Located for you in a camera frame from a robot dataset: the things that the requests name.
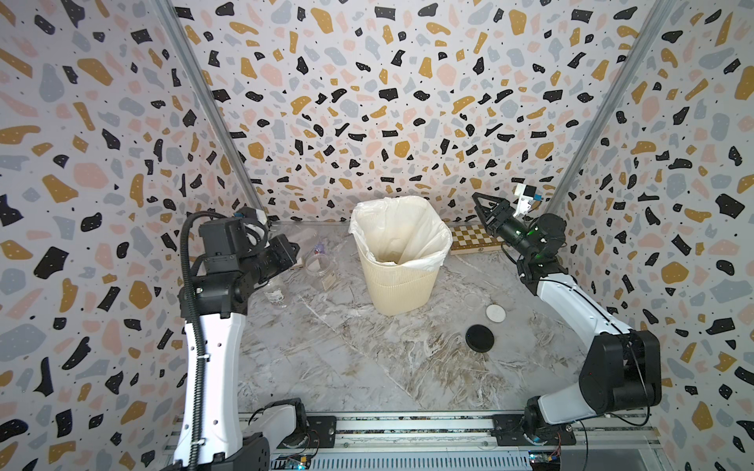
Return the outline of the clear labelled plastic jar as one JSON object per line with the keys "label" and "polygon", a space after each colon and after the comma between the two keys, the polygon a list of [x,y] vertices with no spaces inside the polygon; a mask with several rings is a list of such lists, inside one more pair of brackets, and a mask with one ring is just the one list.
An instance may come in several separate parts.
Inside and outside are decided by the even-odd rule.
{"label": "clear labelled plastic jar", "polygon": [[289,299],[288,288],[280,277],[270,280],[261,290],[274,306],[286,307]]}

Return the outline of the white round jar lid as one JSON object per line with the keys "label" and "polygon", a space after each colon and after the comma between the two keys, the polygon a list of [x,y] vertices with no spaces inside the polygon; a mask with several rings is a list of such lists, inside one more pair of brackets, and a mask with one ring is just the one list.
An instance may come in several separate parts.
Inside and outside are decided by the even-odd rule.
{"label": "white round jar lid", "polygon": [[498,304],[490,304],[485,309],[485,315],[492,323],[503,323],[507,318],[507,312]]}

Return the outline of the black round jar lid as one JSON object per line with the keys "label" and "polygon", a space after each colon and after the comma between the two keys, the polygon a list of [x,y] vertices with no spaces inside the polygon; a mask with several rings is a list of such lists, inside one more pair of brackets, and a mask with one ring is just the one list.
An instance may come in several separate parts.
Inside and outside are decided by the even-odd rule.
{"label": "black round jar lid", "polygon": [[495,345],[492,331],[483,325],[472,325],[465,332],[465,343],[475,352],[487,353]]}

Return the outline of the black lid brown jar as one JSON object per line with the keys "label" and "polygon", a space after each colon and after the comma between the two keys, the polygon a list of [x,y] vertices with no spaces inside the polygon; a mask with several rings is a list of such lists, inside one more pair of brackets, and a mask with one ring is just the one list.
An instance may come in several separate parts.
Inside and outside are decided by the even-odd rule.
{"label": "black lid brown jar", "polygon": [[323,292],[331,290],[338,280],[336,266],[327,260],[318,260],[314,267],[314,280]]}

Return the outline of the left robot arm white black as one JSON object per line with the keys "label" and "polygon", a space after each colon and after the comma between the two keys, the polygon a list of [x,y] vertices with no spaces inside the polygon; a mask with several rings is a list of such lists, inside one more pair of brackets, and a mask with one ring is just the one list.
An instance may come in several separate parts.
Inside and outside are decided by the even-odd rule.
{"label": "left robot arm white black", "polygon": [[188,341],[187,395],[171,470],[267,470],[280,445],[309,439],[298,398],[240,421],[237,385],[249,298],[296,265],[300,248],[271,235],[266,214],[188,215],[180,231],[179,300]]}

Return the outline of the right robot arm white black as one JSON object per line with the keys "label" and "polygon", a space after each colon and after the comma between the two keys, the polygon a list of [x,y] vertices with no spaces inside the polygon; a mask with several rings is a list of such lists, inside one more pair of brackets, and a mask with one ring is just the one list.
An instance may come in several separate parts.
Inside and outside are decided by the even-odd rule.
{"label": "right robot arm white black", "polygon": [[554,308],[588,349],[573,385],[528,400],[524,434],[531,441],[543,440],[545,434],[583,419],[658,405],[660,342],[600,306],[561,265],[558,252],[566,242],[566,221],[546,213],[524,223],[506,198],[477,192],[472,200],[488,235],[518,253],[514,264],[520,282]]}

